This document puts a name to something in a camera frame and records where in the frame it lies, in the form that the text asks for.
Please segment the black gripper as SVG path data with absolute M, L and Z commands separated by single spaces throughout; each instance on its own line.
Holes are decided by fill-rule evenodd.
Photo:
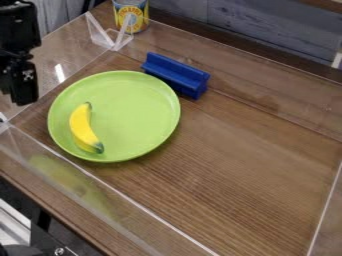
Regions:
M 30 58 L 31 50 L 40 45 L 35 3 L 30 0 L 0 0 L 0 92 L 10 94 L 11 85 L 11 99 L 19 106 L 38 101 L 38 73 L 32 62 L 19 61 L 12 64 L 10 76 L 10 60 Z

